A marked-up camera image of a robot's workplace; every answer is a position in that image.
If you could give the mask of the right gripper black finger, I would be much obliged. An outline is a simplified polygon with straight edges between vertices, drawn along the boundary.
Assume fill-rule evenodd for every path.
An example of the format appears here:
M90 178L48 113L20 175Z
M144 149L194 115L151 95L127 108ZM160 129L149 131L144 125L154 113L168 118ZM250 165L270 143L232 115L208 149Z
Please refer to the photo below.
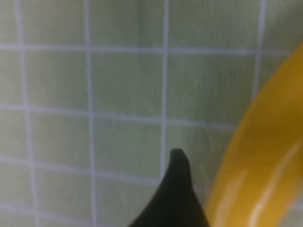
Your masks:
M130 227L208 227L194 192L190 163L180 148L170 151L167 171L155 194Z

